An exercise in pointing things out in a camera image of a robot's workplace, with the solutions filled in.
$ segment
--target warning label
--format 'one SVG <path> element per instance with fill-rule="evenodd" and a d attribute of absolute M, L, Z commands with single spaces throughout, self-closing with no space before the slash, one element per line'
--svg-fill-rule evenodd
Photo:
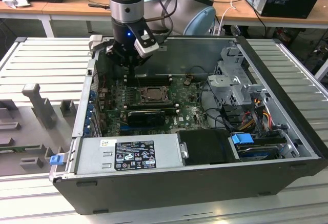
<path fill-rule="evenodd" d="M 117 171 L 156 168 L 154 141 L 116 143 L 114 168 Z"/>

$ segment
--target wooden desk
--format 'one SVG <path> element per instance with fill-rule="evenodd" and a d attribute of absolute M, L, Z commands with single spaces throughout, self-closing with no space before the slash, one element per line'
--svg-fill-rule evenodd
<path fill-rule="evenodd" d="M 109 0 L 90 0 L 97 3 L 108 3 Z M 92 31 L 90 21 L 110 21 L 110 11 L 91 8 L 87 0 L 64 0 L 63 3 L 32 2 L 31 7 L 11 9 L 0 3 L 0 18 L 38 19 L 42 21 L 47 37 L 54 37 L 52 20 L 87 21 L 88 31 Z M 229 3 L 215 3 L 217 16 L 222 17 Z M 229 10 L 224 17 L 224 24 L 262 26 L 253 9 L 246 1 L 234 3 L 236 10 Z M 291 28 L 328 28 L 328 0 L 318 0 L 307 19 L 262 17 L 267 27 Z"/>
<path fill-rule="evenodd" d="M 17 13 L 17 14 L 42 14 L 42 9 L 47 2 L 32 2 L 31 6 L 17 7 L 16 9 L 8 7 L 5 3 L 0 3 L 0 13 Z"/>
<path fill-rule="evenodd" d="M 90 0 L 96 3 L 108 4 L 109 0 Z M 87 0 L 64 0 L 63 3 L 47 3 L 43 8 L 43 14 L 51 15 L 91 15 L 109 16 L 111 13 L 102 8 L 88 6 Z"/>

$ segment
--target robotic arm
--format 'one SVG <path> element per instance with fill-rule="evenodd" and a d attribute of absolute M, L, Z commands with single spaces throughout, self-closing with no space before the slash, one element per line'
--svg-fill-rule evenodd
<path fill-rule="evenodd" d="M 159 49 L 153 32 L 173 26 L 172 30 L 182 35 L 204 35 L 213 23 L 213 0 L 161 1 L 168 13 L 176 7 L 170 18 L 158 0 L 110 0 L 114 41 L 107 47 L 107 56 L 129 68 L 130 75 Z"/>

